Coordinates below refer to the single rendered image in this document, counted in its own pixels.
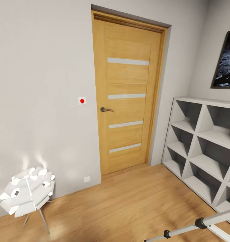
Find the camera tripod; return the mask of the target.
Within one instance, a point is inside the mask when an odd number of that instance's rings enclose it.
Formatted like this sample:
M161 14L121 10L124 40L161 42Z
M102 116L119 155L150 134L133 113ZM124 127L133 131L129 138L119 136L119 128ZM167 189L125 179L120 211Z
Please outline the camera tripod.
M150 240L144 240L144 242L154 242L163 238L171 238L174 235L191 231L197 228L200 228L200 229L208 228L210 231L218 235L218 237L222 238L225 242L230 242L230 235L228 235L223 230L215 226L215 224L229 219L230 219L230 210L227 210L227 211L218 213L216 215L210 216L208 218L199 218L195 221L194 224L185 226L183 228L180 228L171 232L169 230L165 230L164 235Z

